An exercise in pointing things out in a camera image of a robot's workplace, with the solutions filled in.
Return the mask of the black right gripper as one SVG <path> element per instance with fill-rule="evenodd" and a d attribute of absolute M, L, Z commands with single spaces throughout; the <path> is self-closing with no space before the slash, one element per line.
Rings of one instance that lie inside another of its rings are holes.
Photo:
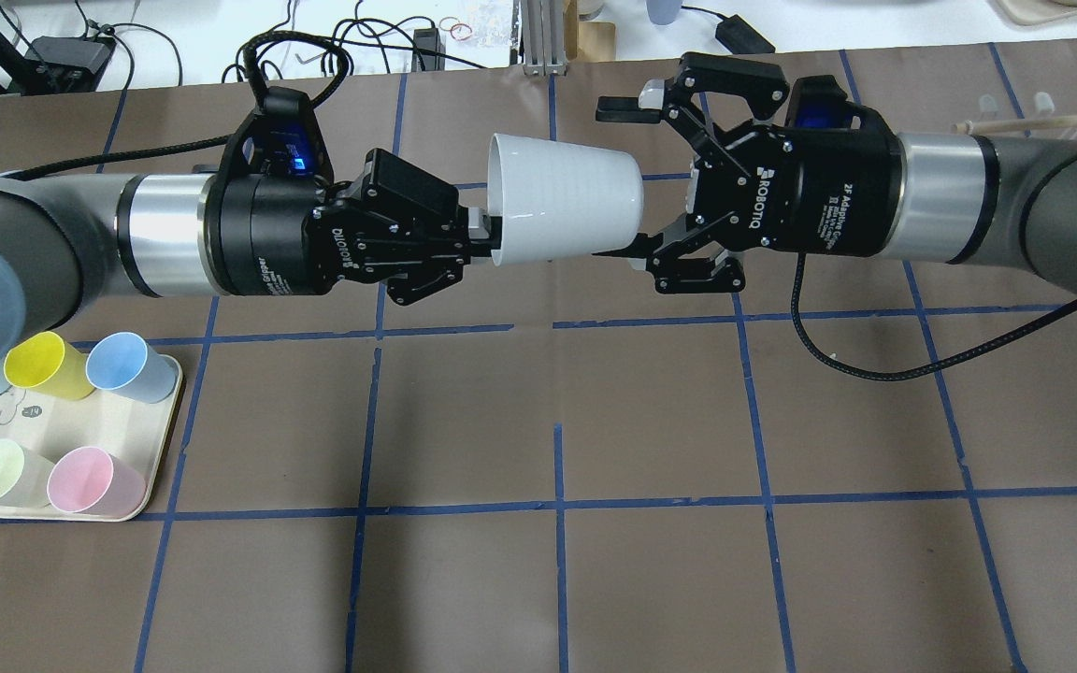
<path fill-rule="evenodd" d="M 674 78 L 601 95 L 596 121 L 666 123 L 693 149 L 685 211 L 598 257 L 631 260 L 661 294 L 736 293 L 739 255 L 870 257 L 886 244 L 903 190 L 892 131 L 791 129 L 792 82 L 777 64 L 688 52 Z"/>

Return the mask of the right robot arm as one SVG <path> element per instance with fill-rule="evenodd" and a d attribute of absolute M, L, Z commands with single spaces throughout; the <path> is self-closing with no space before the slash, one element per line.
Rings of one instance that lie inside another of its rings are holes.
<path fill-rule="evenodd" d="M 740 255 L 991 265 L 1077 295 L 1077 140 L 897 134 L 835 78 L 687 52 L 596 120 L 665 123 L 693 149 L 683 213 L 615 257 L 662 294 L 736 293 Z"/>

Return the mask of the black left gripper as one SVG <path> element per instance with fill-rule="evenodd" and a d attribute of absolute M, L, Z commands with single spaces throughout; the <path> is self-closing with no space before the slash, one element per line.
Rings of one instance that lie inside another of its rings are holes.
<path fill-rule="evenodd" d="M 370 150 L 356 180 L 219 176 L 207 199 L 207 257 L 230 295 L 324 295 L 383 284 L 407 306 L 499 265 L 503 218 L 465 208 L 437 176 Z"/>

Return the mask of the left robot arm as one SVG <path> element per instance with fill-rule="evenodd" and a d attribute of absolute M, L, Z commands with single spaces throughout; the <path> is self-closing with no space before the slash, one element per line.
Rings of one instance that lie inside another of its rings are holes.
<path fill-rule="evenodd" d="M 0 176 L 0 363 L 107 295 L 324 295 L 406 306 L 501 243 L 500 219 L 386 150 L 354 182 L 242 165 L 182 176 Z"/>

